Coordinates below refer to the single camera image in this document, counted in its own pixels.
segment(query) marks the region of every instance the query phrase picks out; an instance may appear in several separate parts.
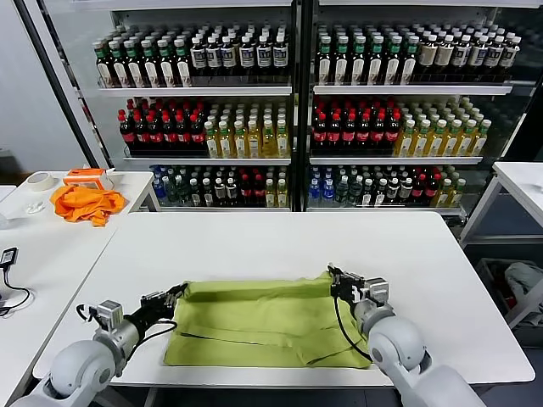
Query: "shelf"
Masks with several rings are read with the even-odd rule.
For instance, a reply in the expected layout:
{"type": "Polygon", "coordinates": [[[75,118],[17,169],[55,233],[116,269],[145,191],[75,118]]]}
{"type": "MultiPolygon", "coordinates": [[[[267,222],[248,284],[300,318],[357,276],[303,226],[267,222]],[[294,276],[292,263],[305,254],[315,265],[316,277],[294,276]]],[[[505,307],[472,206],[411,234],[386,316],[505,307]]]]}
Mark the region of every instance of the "shelf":
{"type": "Polygon", "coordinates": [[[483,157],[310,157],[313,165],[337,164],[388,164],[388,165],[470,165],[477,164],[483,157]]]}
{"type": "Polygon", "coordinates": [[[72,0],[74,10],[156,10],[165,8],[289,7],[289,0],[72,0]]]}
{"type": "Polygon", "coordinates": [[[512,86],[503,85],[316,85],[316,95],[507,95],[512,86]]]}
{"type": "Polygon", "coordinates": [[[236,86],[236,87],[126,87],[98,89],[98,94],[107,97],[181,97],[181,96],[289,96],[291,86],[236,86]]]}
{"type": "Polygon", "coordinates": [[[167,159],[167,158],[137,158],[125,157],[123,161],[127,164],[145,164],[145,165],[289,165],[288,159],[167,159]]]}

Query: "white desk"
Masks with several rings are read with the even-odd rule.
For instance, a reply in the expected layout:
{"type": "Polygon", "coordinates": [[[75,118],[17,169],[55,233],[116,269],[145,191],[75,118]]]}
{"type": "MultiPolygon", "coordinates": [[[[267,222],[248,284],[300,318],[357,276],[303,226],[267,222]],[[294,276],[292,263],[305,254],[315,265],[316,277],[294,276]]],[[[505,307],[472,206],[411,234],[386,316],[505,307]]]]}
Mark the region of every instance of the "white desk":
{"type": "MultiPolygon", "coordinates": [[[[61,177],[65,173],[52,174],[61,177]]],[[[61,181],[44,192],[33,192],[24,182],[0,203],[0,213],[10,220],[9,229],[0,230],[0,253],[5,248],[19,248],[9,281],[30,288],[36,295],[30,305],[10,317],[0,318],[0,406],[19,397],[24,390],[37,356],[66,306],[122,218],[137,210],[146,198],[153,174],[115,173],[112,179],[115,190],[123,194],[127,204],[120,214],[109,217],[105,227],[92,227],[90,221],[69,223],[54,213],[49,197],[61,181]],[[28,215],[27,205],[40,200],[46,208],[28,215]]],[[[10,295],[6,305],[22,298],[22,294],[10,295]]]]}
{"type": "MultiPolygon", "coordinates": [[[[422,330],[436,360],[470,383],[528,382],[534,370],[455,238],[434,213],[130,214],[95,264],[38,360],[96,329],[77,304],[118,301],[125,313],[143,294],[185,280],[315,277],[328,262],[390,283],[390,303],[422,330]]],[[[114,384],[197,387],[382,387],[375,369],[172,367],[169,335],[145,343],[114,384]]]]}

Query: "green towel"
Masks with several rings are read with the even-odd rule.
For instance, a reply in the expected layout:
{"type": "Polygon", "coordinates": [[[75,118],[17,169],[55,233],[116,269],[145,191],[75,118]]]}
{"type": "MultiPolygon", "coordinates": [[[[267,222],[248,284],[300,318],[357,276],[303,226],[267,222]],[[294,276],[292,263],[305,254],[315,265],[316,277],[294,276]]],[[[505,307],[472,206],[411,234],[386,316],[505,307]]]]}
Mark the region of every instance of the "green towel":
{"type": "MultiPolygon", "coordinates": [[[[339,329],[331,278],[189,282],[177,302],[164,362],[174,366],[355,367],[370,361],[339,329]]],[[[349,306],[339,300],[350,338],[367,352],[349,306]]]]}

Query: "orange cloth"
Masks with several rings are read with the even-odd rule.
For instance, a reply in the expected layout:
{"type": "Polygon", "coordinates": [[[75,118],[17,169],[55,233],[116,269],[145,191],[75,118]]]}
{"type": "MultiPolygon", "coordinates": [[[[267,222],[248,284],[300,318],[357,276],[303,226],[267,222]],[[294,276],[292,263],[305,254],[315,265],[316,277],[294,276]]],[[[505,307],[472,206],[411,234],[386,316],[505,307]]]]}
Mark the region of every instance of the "orange cloth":
{"type": "Polygon", "coordinates": [[[124,197],[116,191],[85,187],[60,187],[50,198],[54,213],[69,222],[91,220],[93,226],[105,226],[109,214],[121,212],[124,197]]]}

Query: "cable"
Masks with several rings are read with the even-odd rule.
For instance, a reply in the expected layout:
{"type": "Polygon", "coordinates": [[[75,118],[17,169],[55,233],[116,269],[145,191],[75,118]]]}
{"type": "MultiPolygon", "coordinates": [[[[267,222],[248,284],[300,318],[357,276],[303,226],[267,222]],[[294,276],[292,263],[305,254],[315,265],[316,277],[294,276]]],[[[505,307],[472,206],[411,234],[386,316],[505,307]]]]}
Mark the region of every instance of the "cable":
{"type": "Polygon", "coordinates": [[[364,352],[363,350],[361,350],[360,348],[358,348],[356,346],[356,344],[352,341],[352,339],[349,337],[349,335],[347,335],[347,332],[345,331],[345,328],[343,327],[343,323],[341,322],[341,316],[339,316],[338,298],[337,297],[333,298],[333,306],[336,309],[336,317],[338,318],[339,329],[341,329],[341,332],[343,333],[343,336],[345,337],[345,339],[347,339],[347,342],[350,344],[350,346],[353,347],[353,349],[356,352],[358,352],[359,354],[364,356],[366,359],[371,361],[372,357],[369,354],[367,354],[366,352],[364,352]]]}

